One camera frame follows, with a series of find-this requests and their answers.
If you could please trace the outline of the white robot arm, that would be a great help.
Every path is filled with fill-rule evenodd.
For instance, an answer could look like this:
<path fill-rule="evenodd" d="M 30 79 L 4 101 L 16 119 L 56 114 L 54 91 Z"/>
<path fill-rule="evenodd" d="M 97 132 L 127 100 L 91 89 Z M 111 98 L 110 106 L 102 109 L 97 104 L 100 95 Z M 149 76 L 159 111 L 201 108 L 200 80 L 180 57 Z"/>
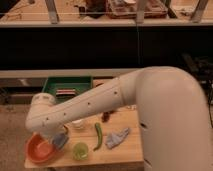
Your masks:
<path fill-rule="evenodd" d="M 137 69 L 59 104 L 38 93 L 25 125 L 51 137 L 65 123 L 126 106 L 138 114 L 144 171 L 213 171 L 206 95 L 194 76 L 177 67 Z"/>

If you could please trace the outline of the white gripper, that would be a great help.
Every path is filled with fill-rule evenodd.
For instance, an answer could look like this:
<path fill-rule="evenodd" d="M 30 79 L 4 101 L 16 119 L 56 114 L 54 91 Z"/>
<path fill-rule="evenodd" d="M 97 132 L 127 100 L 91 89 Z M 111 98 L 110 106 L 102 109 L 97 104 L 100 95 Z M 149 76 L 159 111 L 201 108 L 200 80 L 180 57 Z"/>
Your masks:
<path fill-rule="evenodd" d="M 53 137 L 60 133 L 65 133 L 67 135 L 67 128 L 65 126 L 59 126 L 56 128 L 42 130 L 40 135 L 52 143 Z"/>

